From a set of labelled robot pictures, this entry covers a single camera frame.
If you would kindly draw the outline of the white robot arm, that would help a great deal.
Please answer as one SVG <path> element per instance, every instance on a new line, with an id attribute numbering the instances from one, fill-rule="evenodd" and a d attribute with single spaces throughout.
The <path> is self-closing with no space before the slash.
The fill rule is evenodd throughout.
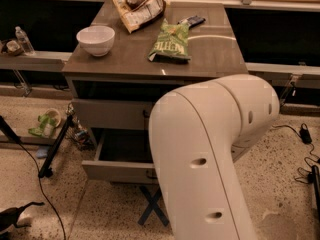
<path id="1" fill-rule="evenodd" d="M 234 162 L 270 128 L 265 80 L 232 75 L 177 88 L 149 119 L 149 143 L 175 240 L 257 240 Z"/>

